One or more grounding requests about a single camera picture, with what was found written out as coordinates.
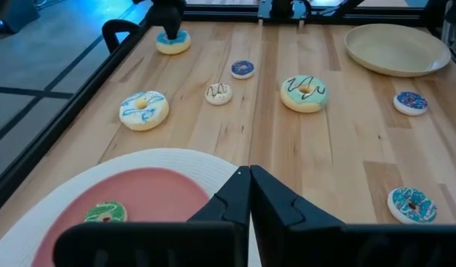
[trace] round wooden tray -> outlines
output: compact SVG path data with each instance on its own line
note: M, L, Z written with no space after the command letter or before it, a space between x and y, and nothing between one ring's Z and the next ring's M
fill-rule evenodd
M428 33L393 24L368 24L345 36L348 54L363 67L378 73L422 76L450 61L450 50Z
M103 162L68 180L33 206L0 240L0 266L31 266L37 248L59 215L87 189L114 174L137 168L167 168L200 186L208 197L228 181L237 167L223 159L188 149L157 148ZM260 266L251 222L249 266Z

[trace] wooden plate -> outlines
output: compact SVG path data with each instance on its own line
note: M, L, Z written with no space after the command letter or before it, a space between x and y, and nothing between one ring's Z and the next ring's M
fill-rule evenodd
M59 215L40 244L32 266L53 267L53 247L59 235L82 223L95 204L111 200L123 204L129 222L184 222L208 203L208 195L191 179L164 168L116 174L89 188Z
M345 36L348 54L378 73L415 77L434 72L450 61L450 50L428 33L393 24L369 24Z

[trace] donut with blue icing drizzle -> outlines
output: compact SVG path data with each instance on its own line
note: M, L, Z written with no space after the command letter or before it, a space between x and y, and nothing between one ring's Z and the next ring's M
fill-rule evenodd
M394 107L401 113L409 116L419 116L427 111L429 104L420 94L401 92L394 97Z
M388 208L398 221L405 224L432 223L437 217L437 206L422 191L396 188L388 195Z
M156 49L166 55L175 55L187 50L191 45L190 35L186 30L179 30L176 38L170 40L165 31L156 37Z
M286 79L280 88L280 99L287 108L300 113L317 112L325 107L329 91L322 80L299 75Z
M238 60L231 66L231 75L236 79L249 79L254 75L254 64L248 60Z
M138 92L122 102L119 118L131 130L146 131L162 123L168 111L168 101L161 93Z

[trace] plate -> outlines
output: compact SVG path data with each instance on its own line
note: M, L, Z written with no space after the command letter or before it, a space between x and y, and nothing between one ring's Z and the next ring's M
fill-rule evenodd
M450 62L450 50L432 35L411 27L368 24L345 36L348 54L360 65L397 77L432 73Z
M113 200L123 204L128 222L184 222L209 201L202 188L175 171L124 171L88 189L63 211L43 239L32 266L53 267L53 247L58 237L83 223L87 211L97 203Z
M211 198L228 181L237 166L210 154L180 148L148 149L103 162L50 192L12 226L0 239L0 267L31 266L44 236L72 201L98 182L136 168L176 171L193 180ZM261 266L252 220L248 266Z

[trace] metal frame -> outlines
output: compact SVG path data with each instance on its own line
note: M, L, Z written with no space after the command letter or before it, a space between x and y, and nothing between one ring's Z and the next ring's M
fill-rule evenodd
M313 7L312 13L321 13L328 7ZM262 16L262 5L188 5L185 9L184 21L190 22L255 22L262 19L265 23L298 23L299 19L287 18L269 20ZM306 16L305 24L348 24L360 25L370 23L402 24L414 27L427 27L432 34L438 36L434 25L427 25L421 19L422 8L381 8L357 7L344 16L328 16L325 18ZM105 83L106 79L123 62L139 40L145 35L149 27L145 21L139 24L141 30L132 30L129 36L116 47L113 52L86 81L82 88L58 112L47 127L33 140L33 142L13 161L13 163L0 176L0 207L10 198L12 193L27 178L27 175L38 164L39 160L50 150L56 140L71 125L79 112L90 101L97 90ZM456 62L456 53L452 52Z

